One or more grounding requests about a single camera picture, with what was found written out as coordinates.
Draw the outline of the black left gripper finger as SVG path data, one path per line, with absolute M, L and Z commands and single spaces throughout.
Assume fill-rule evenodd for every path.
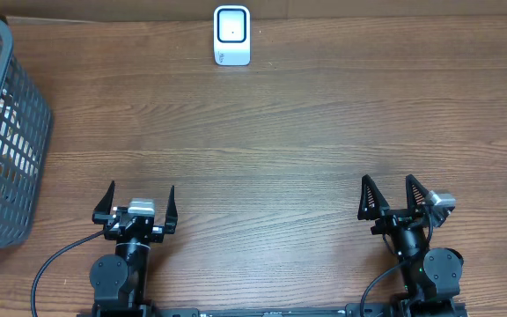
M 94 215 L 109 215 L 114 200 L 115 182 L 111 181 L 107 192 L 93 210 Z
M 176 207 L 175 197 L 174 197 L 174 186 L 171 186 L 171 188 L 170 188 L 170 193 L 169 193 L 167 206 L 166 206 L 165 219 L 166 220 L 177 220 L 178 219 L 178 212 L 177 212 L 177 207 Z

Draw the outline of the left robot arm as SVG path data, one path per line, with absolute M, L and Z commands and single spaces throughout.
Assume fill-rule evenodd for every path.
M 91 315 L 158 316 L 158 308 L 145 297 L 149 255 L 152 243 L 161 243 L 176 231 L 174 189 L 170 189 L 165 220 L 159 225 L 152 199 L 134 198 L 127 206 L 114 207 L 114 190 L 112 182 L 92 212 L 92 222 L 103 226 L 103 236 L 115 242 L 115 250 L 101 256 L 90 269 Z

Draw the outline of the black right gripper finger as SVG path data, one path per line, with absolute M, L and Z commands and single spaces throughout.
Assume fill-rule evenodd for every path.
M 416 208 L 425 204 L 429 190 L 424 187 L 413 174 L 406 176 L 406 198 L 409 208 Z
M 362 191 L 357 213 L 358 220 L 376 220 L 390 210 L 390 205 L 378 190 L 369 174 L 362 177 Z

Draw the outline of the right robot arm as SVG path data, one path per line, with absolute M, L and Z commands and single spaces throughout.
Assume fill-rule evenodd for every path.
M 464 258 L 453 248 L 430 246 L 433 231 L 441 227 L 456 207 L 455 197 L 444 191 L 428 190 L 412 174 L 405 178 L 404 209 L 393 209 L 370 175 L 362 177 L 357 213 L 359 220 L 372 221 L 373 235 L 379 235 L 397 264 L 375 277 L 364 290 L 358 305 L 361 316 L 466 316 L 460 294 Z M 386 277 L 399 271 L 404 292 L 392 295 L 387 304 L 372 308 L 366 303 L 370 292 Z

